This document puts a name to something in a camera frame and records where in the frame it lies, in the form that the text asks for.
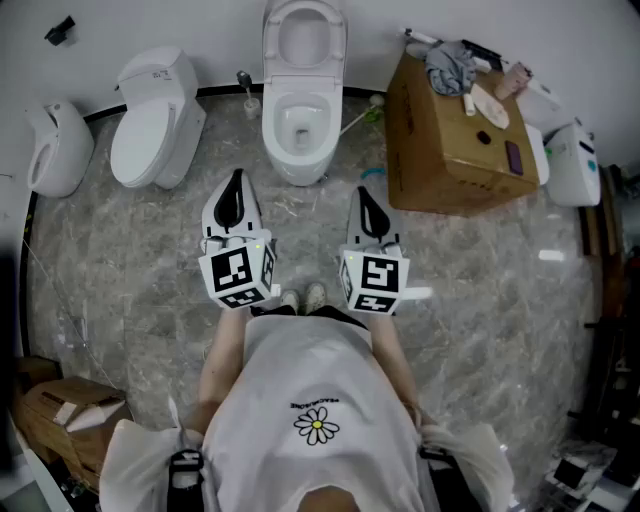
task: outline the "brown cardboard box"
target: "brown cardboard box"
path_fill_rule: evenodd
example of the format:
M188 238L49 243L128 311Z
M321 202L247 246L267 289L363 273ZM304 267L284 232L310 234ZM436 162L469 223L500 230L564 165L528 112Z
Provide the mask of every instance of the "brown cardboard box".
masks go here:
M492 93L501 73L478 73ZM462 98L437 94L424 63L404 54L389 85L385 123L389 203L394 208L470 216L530 194L538 174L515 100L502 102L509 126L501 130L480 112L469 117ZM478 139L484 131L489 144ZM523 175L509 170L505 142L520 150Z
M62 376L60 368L55 361L33 356L16 359L15 371L13 406L11 410L13 421L35 454L47 464L51 464L60 456L36 440L29 429L22 400L35 385L59 379Z
M39 384L23 402L29 429L40 443L72 465L99 475L116 423L132 419L124 396L117 389L71 377ZM102 411L117 404L124 405L102 417ZM94 413L100 419L97 424L68 431Z

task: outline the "marble floor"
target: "marble floor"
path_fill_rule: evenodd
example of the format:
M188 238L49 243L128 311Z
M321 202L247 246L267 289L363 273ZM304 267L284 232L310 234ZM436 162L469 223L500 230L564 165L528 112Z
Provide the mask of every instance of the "marble floor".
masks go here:
M244 99L199 100L203 136L174 190L131 190L115 180L109 151L120 116L113 116L91 123L96 149L78 190L38 199L31 349L59 360L67 376L126 390L137 421L149 427L170 425L169 394L183 413L194 402L220 313L197 262L201 211L215 186L232 169L247 169L264 225L278 239L274 282L302 291L321 279L329 300L344 307L337 264L350 194L362 171L386 167L383 121L360 123L340 139L327 181L288 186L270 168L260 120L245 119ZM343 124L366 105L345 98ZM385 186L381 176L366 183ZM540 190L471 219L402 217L410 283L434 290L396 317L421 403L454 430L493 424L526 499L567 429L566 411L580 404L591 348L582 323L599 307L599 273L581 254L577 212Z

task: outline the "wire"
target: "wire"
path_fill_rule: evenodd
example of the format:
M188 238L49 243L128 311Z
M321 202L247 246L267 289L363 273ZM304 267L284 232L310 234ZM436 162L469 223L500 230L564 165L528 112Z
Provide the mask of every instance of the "wire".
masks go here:
M95 356L93 355L93 352L91 352L91 349L89 348L89 345L87 344L87 340L85 340L82 335L80 334L80 332L78 331L76 324L74 323L74 321L71 319L71 315L69 314L69 312L67 311L67 308L64 305L64 302L62 300L62 297L60 297L60 294L58 293L58 289L56 288L56 286L53 284L53 280L51 279L51 277L49 276L49 274L47 273L47 271L44 269L44 267L42 266L42 263L40 263L40 260L38 259L38 257L35 255L35 253L31 250L31 247L29 247L29 244L27 243L26 240L22 240L22 242L24 243L24 245L27 246L27 249L29 249L29 252L31 253L31 256L33 256L33 258L36 260L36 262L38 263L38 265L40 266L40 268L42 269L42 272L44 272L44 275L47 277L47 280L49 281L49 283L51 284L51 287L53 288L53 291L56 294L56 297L58 299L58 302L60 303L60 306L62 307L62 310L64 311L64 314L67 316L67 319L69 320L69 323L72 325L73 330L76 332L76 334L78 335L78 338L80 338L80 340L82 341L82 345L84 346L84 348L87 350L87 353L89 354L89 356L91 357L91 359L93 360L93 362L95 363L95 365L100 369L100 371L102 372L102 374L104 375L105 379L107 379L107 381L109 382L109 384L111 384L112 388L115 388L115 384L111 381L111 379L109 378L109 375L107 375L107 372L104 370L104 368L102 367L102 365L98 362L98 360L95 358Z

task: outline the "shoe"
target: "shoe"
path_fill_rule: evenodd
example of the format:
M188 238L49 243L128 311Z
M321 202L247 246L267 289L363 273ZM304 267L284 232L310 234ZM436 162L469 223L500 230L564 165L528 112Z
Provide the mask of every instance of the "shoe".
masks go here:
M280 296L280 305L291 306L297 315L300 310L300 296L298 292L295 290L285 290Z
M305 295L305 315L313 313L327 304L327 292L321 283L312 283Z

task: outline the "flower logo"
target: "flower logo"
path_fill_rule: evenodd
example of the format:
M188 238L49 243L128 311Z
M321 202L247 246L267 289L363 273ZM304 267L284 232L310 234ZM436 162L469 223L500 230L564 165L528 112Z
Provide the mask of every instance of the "flower logo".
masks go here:
M293 426L297 427L298 434L301 436L307 436L307 444L310 446L320 442L325 444L327 439L332 439L340 427L335 423L329 423L325 421L327 419L327 410L324 407L320 407L317 411L315 409L309 409L306 414L298 416Z

